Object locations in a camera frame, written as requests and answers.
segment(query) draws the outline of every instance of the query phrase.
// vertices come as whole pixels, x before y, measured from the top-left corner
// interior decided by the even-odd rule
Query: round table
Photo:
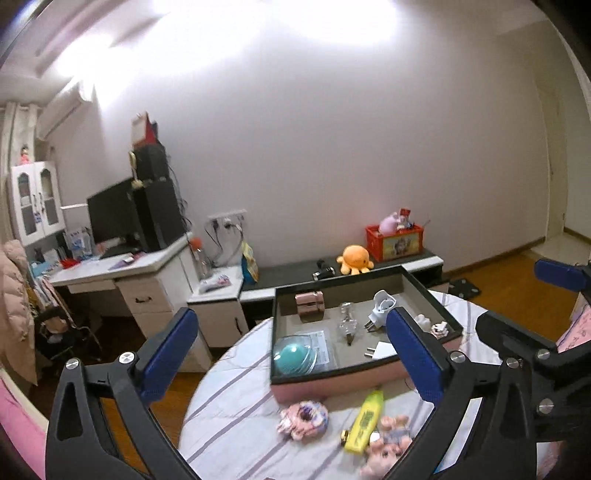
[[[449,294],[432,294],[462,324],[460,350],[474,362],[499,364],[497,353],[475,332],[476,319],[486,310]],[[328,398],[329,427],[318,439],[295,442],[278,434],[279,412],[286,406],[277,404],[269,389],[271,325],[268,319],[251,330],[200,382],[183,421],[180,453],[204,480],[358,480],[365,459],[342,449],[340,433],[351,427],[370,390]],[[408,415],[415,436],[433,404],[409,385],[400,379],[383,386],[382,415]],[[470,402],[443,468],[455,463],[479,404],[480,399]]]

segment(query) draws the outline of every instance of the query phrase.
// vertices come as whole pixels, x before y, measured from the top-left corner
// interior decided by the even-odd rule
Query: black speaker
[[[138,179],[158,180],[169,178],[166,149],[161,144],[148,144],[134,150]]]
[[[166,248],[185,233],[172,180],[161,179],[132,191],[142,250]]]

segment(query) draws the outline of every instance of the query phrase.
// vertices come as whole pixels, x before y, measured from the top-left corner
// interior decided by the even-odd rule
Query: white cabinet
[[[23,245],[64,229],[64,217],[52,161],[13,167],[12,205]]]
[[[248,332],[238,300],[189,305],[199,319],[199,330],[209,348],[231,347]]]
[[[122,278],[116,286],[140,330],[150,338],[168,325],[180,307],[187,306],[193,293],[191,279],[196,275],[189,248],[184,247],[157,273]],[[211,364],[211,353],[200,332],[179,370],[206,372]]]

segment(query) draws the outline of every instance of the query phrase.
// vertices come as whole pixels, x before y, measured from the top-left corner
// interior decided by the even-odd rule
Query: blue gripper pad
[[[162,400],[198,333],[197,315],[184,307],[138,351],[136,375],[145,405]]]
[[[386,330],[419,395],[437,407],[443,398],[446,370],[449,369],[445,349],[433,335],[423,332],[403,307],[388,313]]]
[[[590,286],[583,267],[574,267],[548,258],[540,258],[535,263],[534,273],[538,280],[570,291],[582,291]]]

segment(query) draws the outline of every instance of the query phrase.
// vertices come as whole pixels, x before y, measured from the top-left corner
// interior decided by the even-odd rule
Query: desk drawer
[[[135,322],[146,339],[162,332],[164,327],[173,319],[173,312],[164,313],[138,313],[134,315]]]
[[[174,317],[173,312],[167,313],[138,313],[134,316],[139,329],[146,339],[162,332]],[[181,372],[206,372],[212,364],[212,356],[207,344],[200,332],[188,351],[179,371]]]
[[[209,348],[231,347],[248,332],[240,303],[236,300],[189,305],[199,319],[199,330]]]
[[[122,280],[117,286],[125,303],[134,315],[136,313],[172,312],[166,291],[156,278]]]

